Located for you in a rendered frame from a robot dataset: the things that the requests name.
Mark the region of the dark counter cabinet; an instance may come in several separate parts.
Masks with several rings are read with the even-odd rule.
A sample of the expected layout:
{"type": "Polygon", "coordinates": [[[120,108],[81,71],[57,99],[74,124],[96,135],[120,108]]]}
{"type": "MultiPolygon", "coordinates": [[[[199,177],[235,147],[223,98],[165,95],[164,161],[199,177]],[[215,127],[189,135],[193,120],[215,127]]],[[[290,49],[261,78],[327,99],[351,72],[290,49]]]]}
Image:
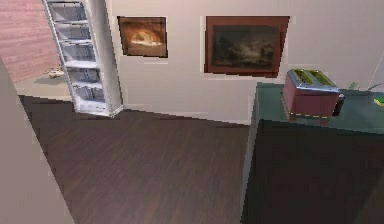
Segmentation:
{"type": "Polygon", "coordinates": [[[384,107],[344,93],[338,116],[287,119],[279,84],[256,87],[241,224],[384,224],[384,107]]]}

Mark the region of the green house plant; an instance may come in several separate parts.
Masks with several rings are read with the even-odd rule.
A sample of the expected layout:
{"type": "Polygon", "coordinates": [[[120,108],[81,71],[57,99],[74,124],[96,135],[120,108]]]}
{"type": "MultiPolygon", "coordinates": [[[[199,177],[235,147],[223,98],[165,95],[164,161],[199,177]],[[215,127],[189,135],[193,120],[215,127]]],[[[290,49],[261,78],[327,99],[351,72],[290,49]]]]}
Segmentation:
{"type": "MultiPolygon", "coordinates": [[[[349,90],[356,90],[361,91],[360,85],[357,82],[352,82],[349,87],[349,90]]],[[[384,92],[384,82],[373,84],[366,88],[366,91],[373,91],[373,92],[384,92]]]]}

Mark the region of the red toaster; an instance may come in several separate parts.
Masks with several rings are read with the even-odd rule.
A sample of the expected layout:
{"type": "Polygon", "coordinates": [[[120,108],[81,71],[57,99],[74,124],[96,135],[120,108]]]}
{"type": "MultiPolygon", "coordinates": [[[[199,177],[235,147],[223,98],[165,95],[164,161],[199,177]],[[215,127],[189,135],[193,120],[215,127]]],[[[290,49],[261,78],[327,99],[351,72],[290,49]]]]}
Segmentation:
{"type": "Polygon", "coordinates": [[[320,70],[287,72],[281,101],[289,121],[298,117],[314,118],[326,126],[343,100],[340,89],[320,70]]]}

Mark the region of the white room door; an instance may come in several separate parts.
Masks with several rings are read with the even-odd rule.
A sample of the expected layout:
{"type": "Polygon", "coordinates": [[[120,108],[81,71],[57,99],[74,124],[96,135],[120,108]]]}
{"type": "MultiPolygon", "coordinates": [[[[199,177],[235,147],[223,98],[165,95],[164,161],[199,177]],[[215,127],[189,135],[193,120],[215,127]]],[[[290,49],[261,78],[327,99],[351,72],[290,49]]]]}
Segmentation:
{"type": "Polygon", "coordinates": [[[42,0],[78,113],[114,117],[123,110],[105,0],[42,0]]]}

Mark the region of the small pale floor object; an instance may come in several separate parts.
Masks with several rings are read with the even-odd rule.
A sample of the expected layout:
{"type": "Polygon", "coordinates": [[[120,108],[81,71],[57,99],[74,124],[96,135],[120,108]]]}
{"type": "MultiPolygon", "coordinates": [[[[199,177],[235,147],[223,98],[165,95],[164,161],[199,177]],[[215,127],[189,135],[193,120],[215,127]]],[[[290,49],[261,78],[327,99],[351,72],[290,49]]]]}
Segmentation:
{"type": "Polygon", "coordinates": [[[64,71],[60,67],[52,68],[45,72],[50,79],[55,79],[64,75],[64,71]]]}

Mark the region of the orange framed picture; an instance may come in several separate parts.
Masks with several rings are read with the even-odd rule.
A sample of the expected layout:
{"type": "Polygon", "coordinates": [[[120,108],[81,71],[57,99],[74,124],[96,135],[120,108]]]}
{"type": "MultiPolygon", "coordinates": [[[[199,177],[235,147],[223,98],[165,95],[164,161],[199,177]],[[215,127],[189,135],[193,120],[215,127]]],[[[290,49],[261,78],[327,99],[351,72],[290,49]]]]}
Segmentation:
{"type": "Polygon", "coordinates": [[[117,20],[124,55],[168,57],[165,17],[118,16],[117,20]]]}

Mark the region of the dark landscape framed picture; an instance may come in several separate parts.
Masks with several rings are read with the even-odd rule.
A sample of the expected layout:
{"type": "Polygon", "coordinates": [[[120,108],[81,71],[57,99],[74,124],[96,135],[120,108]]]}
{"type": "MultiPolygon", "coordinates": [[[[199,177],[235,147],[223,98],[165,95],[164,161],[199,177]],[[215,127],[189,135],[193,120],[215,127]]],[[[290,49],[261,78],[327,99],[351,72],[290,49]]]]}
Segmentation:
{"type": "Polygon", "coordinates": [[[276,78],[289,16],[207,16],[204,72],[276,78]]]}

